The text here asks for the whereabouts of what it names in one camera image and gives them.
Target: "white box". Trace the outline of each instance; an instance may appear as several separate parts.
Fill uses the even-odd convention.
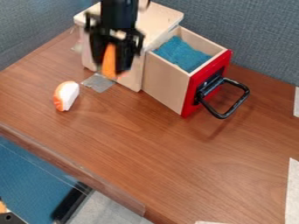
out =
[[[89,35],[84,32],[86,23],[85,13],[89,11],[93,14],[100,15],[101,3],[82,11],[74,16],[73,21],[80,27],[80,38],[82,41],[81,60],[84,67],[91,71],[96,71],[93,62],[91,49],[89,45]],[[140,30],[145,39],[143,42],[143,51],[140,57],[135,57],[131,70],[120,77],[117,82],[136,92],[140,91],[143,83],[143,65],[145,52],[154,49],[156,42],[163,39],[171,29],[176,27],[182,21],[184,14],[180,11],[173,10],[162,6],[158,3],[151,3],[145,12],[138,13],[136,28]]]

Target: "orange object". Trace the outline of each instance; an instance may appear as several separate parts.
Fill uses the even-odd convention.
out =
[[[79,85],[76,82],[71,80],[62,82],[55,89],[53,96],[53,101],[56,109],[59,111],[70,109],[78,94]]]
[[[116,78],[116,46],[114,44],[108,44],[103,62],[101,65],[101,74],[109,78],[110,80]]]
[[[0,198],[0,214],[6,214],[7,208],[2,199]]]

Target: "wooden table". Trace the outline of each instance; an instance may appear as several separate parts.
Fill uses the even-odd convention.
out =
[[[230,66],[252,90],[231,118],[183,119],[118,84],[81,86],[69,112],[52,104],[62,81],[91,75],[66,31],[0,73],[0,132],[155,223],[284,223],[289,158],[299,159],[295,88]],[[237,97],[224,87],[213,104]]]

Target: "drawer handle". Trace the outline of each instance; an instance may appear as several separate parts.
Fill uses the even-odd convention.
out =
[[[228,78],[222,78],[222,81],[219,82],[219,85],[222,85],[224,83],[228,83],[231,84],[237,88],[241,88],[244,90],[244,94],[239,98],[238,101],[236,101],[231,108],[229,108],[227,110],[227,112],[225,112],[224,114],[220,114],[219,112],[217,112],[207,101],[205,101],[205,93],[204,92],[199,92],[196,95],[196,104],[200,104],[202,103],[204,105],[204,107],[215,117],[217,117],[218,119],[226,119],[227,117],[229,117],[234,111],[236,111],[236,109],[247,99],[247,97],[250,95],[250,90],[247,86],[245,86],[244,84],[239,83],[236,80],[231,80]]]

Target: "blue foam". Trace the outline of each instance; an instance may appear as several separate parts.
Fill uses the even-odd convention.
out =
[[[52,223],[51,213],[73,189],[64,172],[0,137],[0,196],[30,224]]]
[[[178,65],[187,73],[191,73],[212,57],[201,51],[193,49],[177,36],[171,38],[160,48],[156,49],[154,53],[165,60]]]

